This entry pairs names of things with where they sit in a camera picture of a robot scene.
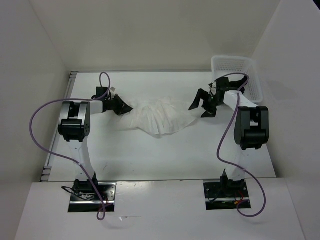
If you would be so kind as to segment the white skirt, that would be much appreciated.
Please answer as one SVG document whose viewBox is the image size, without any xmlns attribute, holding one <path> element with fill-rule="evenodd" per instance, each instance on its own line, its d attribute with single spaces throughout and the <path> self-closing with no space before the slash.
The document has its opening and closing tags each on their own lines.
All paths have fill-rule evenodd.
<svg viewBox="0 0 320 240">
<path fill-rule="evenodd" d="M 196 121 L 189 112 L 187 102 L 173 97 L 134 99 L 129 102 L 132 110 L 113 120 L 118 131 L 140 129 L 159 137 L 177 133 Z"/>
</svg>

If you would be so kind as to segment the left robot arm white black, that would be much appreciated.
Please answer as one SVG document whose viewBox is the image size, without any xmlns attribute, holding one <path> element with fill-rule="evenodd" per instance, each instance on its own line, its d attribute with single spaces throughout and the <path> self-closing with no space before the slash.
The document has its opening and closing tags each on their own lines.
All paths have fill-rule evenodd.
<svg viewBox="0 0 320 240">
<path fill-rule="evenodd" d="M 71 161 L 78 168 L 72 191 L 83 194 L 88 200 L 99 196 L 100 188 L 89 153 L 88 137 L 91 133 L 91 116 L 107 111 L 121 116 L 133 108 L 125 103 L 118 94 L 106 96 L 95 94 L 91 100 L 67 100 L 62 103 L 58 133 L 67 143 Z"/>
</svg>

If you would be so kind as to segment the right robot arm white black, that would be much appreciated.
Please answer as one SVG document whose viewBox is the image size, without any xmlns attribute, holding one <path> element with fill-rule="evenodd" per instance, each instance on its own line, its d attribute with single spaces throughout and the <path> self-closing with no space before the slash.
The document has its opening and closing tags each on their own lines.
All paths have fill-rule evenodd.
<svg viewBox="0 0 320 240">
<path fill-rule="evenodd" d="M 269 109 L 251 102 L 237 90 L 229 90 L 224 93 L 217 91 L 213 95 L 200 88 L 189 110 L 198 108 L 200 101 L 203 101 L 202 108 L 204 109 L 202 118 L 215 117 L 217 107 L 220 105 L 226 105 L 233 110 L 231 120 L 216 152 L 217 159 L 227 165 L 224 174 L 228 179 L 219 184 L 219 191 L 223 196 L 229 197 L 237 190 L 235 182 L 244 180 L 246 175 L 252 176 L 248 171 L 250 154 L 254 150 L 261 149 L 269 141 Z M 221 149 L 230 130 L 233 130 L 237 154 L 234 160 L 225 160 L 221 156 Z"/>
</svg>

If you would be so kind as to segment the black skirt in basket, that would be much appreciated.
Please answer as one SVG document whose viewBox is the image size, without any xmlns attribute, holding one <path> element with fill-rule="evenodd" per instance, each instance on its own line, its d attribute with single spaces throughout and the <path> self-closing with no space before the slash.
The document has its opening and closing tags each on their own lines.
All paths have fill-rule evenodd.
<svg viewBox="0 0 320 240">
<path fill-rule="evenodd" d="M 244 76 L 241 80 L 238 81 L 230 81 L 229 82 L 229 90 L 230 91 L 239 91 L 242 94 L 245 93 L 245 86 L 247 85 L 249 78 Z"/>
</svg>

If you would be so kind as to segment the white plastic basket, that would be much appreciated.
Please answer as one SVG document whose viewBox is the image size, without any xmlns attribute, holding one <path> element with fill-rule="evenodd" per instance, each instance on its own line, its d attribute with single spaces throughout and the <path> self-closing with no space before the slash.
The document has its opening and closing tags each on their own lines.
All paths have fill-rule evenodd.
<svg viewBox="0 0 320 240">
<path fill-rule="evenodd" d="M 255 62 L 248 57 L 216 55 L 211 58 L 212 80 L 227 74 L 242 73 L 249 77 L 244 96 L 253 103 L 263 101 L 263 91 Z"/>
</svg>

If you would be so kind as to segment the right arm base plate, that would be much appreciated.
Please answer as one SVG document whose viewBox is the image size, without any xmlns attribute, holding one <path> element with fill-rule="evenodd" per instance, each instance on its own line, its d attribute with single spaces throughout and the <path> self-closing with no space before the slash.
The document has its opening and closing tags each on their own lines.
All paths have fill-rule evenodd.
<svg viewBox="0 0 320 240">
<path fill-rule="evenodd" d="M 204 198 L 207 211 L 251 209 L 249 192 L 244 180 L 231 186 L 222 187 L 220 181 L 204 181 Z"/>
</svg>

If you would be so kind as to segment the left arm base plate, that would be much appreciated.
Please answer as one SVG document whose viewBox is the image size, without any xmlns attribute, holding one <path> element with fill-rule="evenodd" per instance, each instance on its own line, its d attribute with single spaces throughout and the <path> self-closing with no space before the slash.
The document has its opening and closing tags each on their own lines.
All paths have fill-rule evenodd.
<svg viewBox="0 0 320 240">
<path fill-rule="evenodd" d="M 115 211 L 116 182 L 99 182 L 97 189 L 101 194 L 106 212 Z M 70 194 L 69 213 L 96 213 L 102 210 L 102 202 L 93 189 L 80 190 L 80 188 L 62 186 Z"/>
</svg>

